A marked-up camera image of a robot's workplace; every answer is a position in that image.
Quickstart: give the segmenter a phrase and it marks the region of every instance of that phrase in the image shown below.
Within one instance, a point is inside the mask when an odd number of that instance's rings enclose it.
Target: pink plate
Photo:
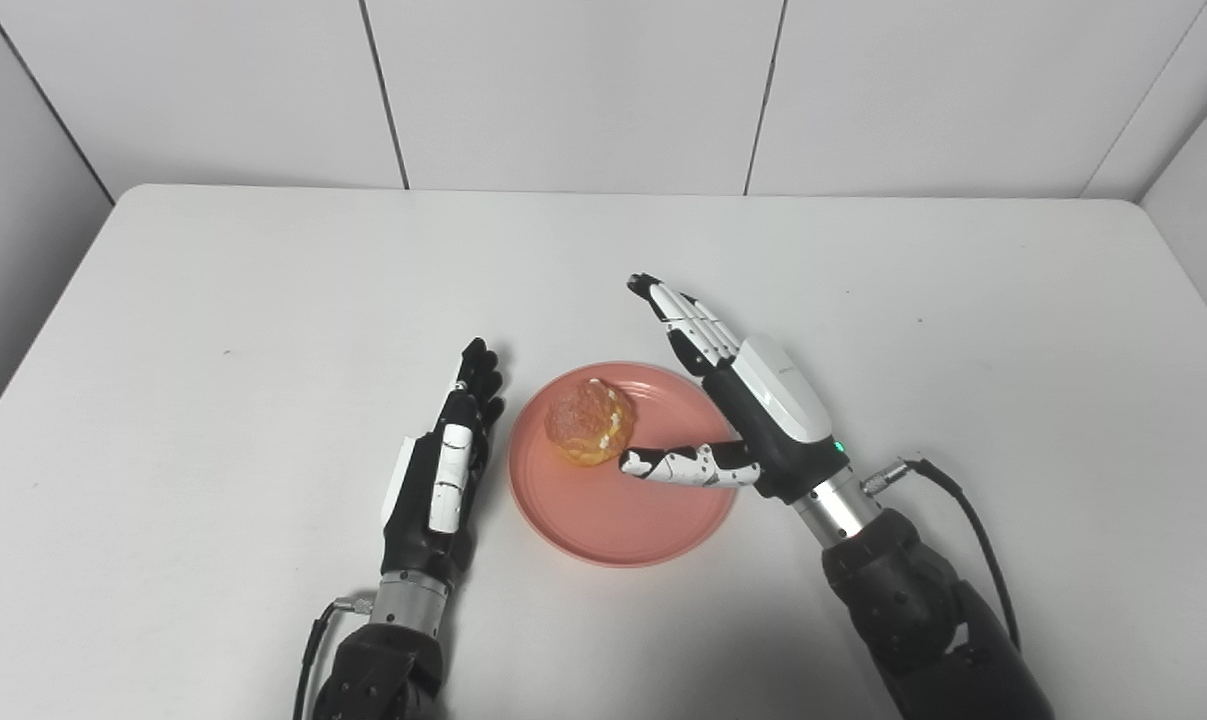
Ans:
[[[705,394],[653,365],[600,363],[554,379],[515,420],[511,437],[511,482],[515,503],[554,546],[611,568],[641,568],[677,557],[709,538],[727,516],[734,488],[670,486],[630,478],[616,459],[572,466],[546,437],[546,412],[562,388],[599,377],[634,400],[630,445],[676,447],[731,438]]]

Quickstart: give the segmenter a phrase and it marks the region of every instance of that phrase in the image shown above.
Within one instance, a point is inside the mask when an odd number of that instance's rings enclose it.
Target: robotic arm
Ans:
[[[439,622],[451,590],[474,557],[470,508],[486,468],[489,433],[505,410],[496,397],[502,377],[495,368],[497,356],[476,338],[461,355],[461,369],[435,428],[403,441],[381,513],[385,554],[377,599],[367,625],[337,648],[314,720],[435,715],[443,684]],[[325,619],[320,621],[325,626]],[[311,646],[321,637],[315,626]],[[303,671],[296,720],[305,685]]]
[[[794,507],[821,543],[826,579],[906,720],[1048,720],[1051,707],[1020,657],[1011,603],[984,528],[960,486],[927,459],[855,476],[830,415],[794,361],[768,336],[736,340],[701,302],[652,275],[632,275],[687,371],[741,441],[628,447],[620,469],[695,486],[753,484]],[[949,561],[904,515],[873,496],[917,472],[951,493],[973,521],[1004,601],[1007,632]],[[960,631],[967,639],[960,642]]]

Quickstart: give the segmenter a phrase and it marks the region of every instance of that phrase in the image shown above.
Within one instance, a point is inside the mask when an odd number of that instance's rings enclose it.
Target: black cable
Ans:
[[[292,720],[301,720],[305,715],[305,696],[310,685],[310,667],[319,655],[319,646],[323,643],[323,633],[328,632],[328,624],[332,624],[332,615],[337,611],[337,603],[332,602],[323,615],[310,625],[310,639],[305,643],[305,652],[301,655],[301,681],[296,684],[296,706],[292,706]]]
[[[1007,625],[1007,637],[1011,638],[1011,644],[1016,650],[1020,650],[1020,630],[1016,628],[1016,614],[1011,609],[1011,595],[1007,592],[1007,583],[1002,578],[999,560],[995,557],[995,548],[990,543],[986,528],[981,525],[981,519],[976,515],[976,509],[972,505],[972,502],[968,502],[968,496],[963,494],[963,488],[960,487],[960,484],[955,482],[954,478],[946,475],[944,470],[933,466],[931,459],[906,459],[905,464],[909,466],[910,470],[915,470],[915,473],[932,480],[943,491],[950,493],[958,502],[961,509],[963,509],[963,514],[968,516],[972,529],[976,533],[976,542],[981,543],[981,552],[986,556],[986,564],[990,566],[990,574],[995,580],[995,592],[999,593],[999,603],[1002,611],[1004,611],[1004,624]]]

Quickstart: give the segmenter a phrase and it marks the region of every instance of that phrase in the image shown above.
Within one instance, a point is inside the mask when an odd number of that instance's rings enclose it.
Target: white table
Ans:
[[[635,270],[780,338],[859,469],[964,484],[1057,718],[1207,718],[1207,310],[1137,207],[161,186],[0,402],[0,716],[287,716],[471,336],[511,420],[575,365],[676,368]],[[479,501],[453,718],[896,715],[780,503],[607,570],[524,523],[502,453]],[[947,497],[886,501],[993,598]]]

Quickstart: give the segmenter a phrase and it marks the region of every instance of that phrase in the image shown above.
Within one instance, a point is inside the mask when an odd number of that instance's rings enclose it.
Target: pastry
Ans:
[[[634,402],[597,377],[566,388],[546,414],[546,434],[577,466],[613,459],[634,434]]]

